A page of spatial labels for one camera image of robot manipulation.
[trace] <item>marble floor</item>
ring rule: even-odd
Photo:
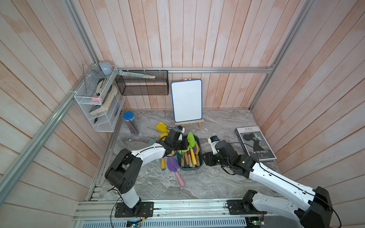
[[[113,155],[109,164],[123,148],[138,150],[149,145],[150,139],[158,139],[161,134],[155,126],[161,121],[167,126],[174,126],[173,111],[134,111],[136,123],[141,133],[138,136],[131,135],[126,123],[119,131]],[[211,151],[207,139],[217,135],[220,140],[238,142],[234,130],[237,127],[256,125],[249,110],[207,110],[203,111],[204,122],[201,129],[198,124],[184,125],[185,134],[192,132],[198,136],[201,144],[201,152]],[[240,144],[232,144],[238,154],[242,154]],[[265,162],[269,168],[278,171],[275,161]],[[247,190],[256,190],[265,195],[279,196],[278,193],[268,187],[243,176],[228,175],[220,166],[206,166],[195,171],[179,170],[186,186],[181,188],[176,176],[167,168],[161,170],[161,164],[155,161],[143,166],[135,183],[135,189],[143,200],[153,199],[189,199],[189,198],[236,198],[243,197]],[[115,191],[106,192],[112,185],[104,180],[99,196],[99,201],[117,200],[119,195]]]

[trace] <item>white wire rack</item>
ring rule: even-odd
[[[94,65],[92,71],[86,76],[84,83],[77,90],[75,94],[75,100],[81,107],[85,116],[91,123],[91,126],[95,131],[113,132],[119,113],[124,104],[125,98],[120,99],[120,92],[118,91],[113,97],[113,100],[108,108],[103,106],[103,101],[106,99],[106,95],[110,86],[117,75],[117,68],[113,66],[113,72],[109,77],[103,74],[99,65]],[[97,84],[100,79],[106,79],[106,84],[99,97],[93,97],[97,88]],[[101,112],[96,115],[91,115],[90,110],[94,105],[100,105]]]

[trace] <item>blue lid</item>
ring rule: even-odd
[[[123,118],[124,118],[125,120],[131,120],[131,119],[133,119],[133,117],[134,117],[133,112],[125,112],[125,113],[123,114]]]

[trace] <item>magazine cover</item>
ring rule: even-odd
[[[250,156],[254,158],[257,156],[260,161],[276,159],[275,154],[258,126],[237,128],[236,134],[244,152]]]

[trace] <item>robotic arm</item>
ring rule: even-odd
[[[114,159],[105,178],[114,186],[124,203],[117,204],[118,217],[136,217],[146,210],[144,216],[152,216],[153,202],[141,202],[133,185],[140,168],[173,150],[186,150],[188,142],[182,139],[184,128],[172,128],[164,141],[159,140],[152,146],[141,150],[122,149]],[[286,199],[265,196],[249,190],[242,200],[228,200],[230,214],[257,214],[258,211],[272,212],[296,220],[305,228],[328,228],[332,217],[332,204],[327,190],[313,189],[301,185],[266,167],[256,158],[238,155],[232,145],[217,136],[208,139],[212,152],[202,155],[206,165],[220,165],[229,168],[236,175],[242,175],[275,190]]]

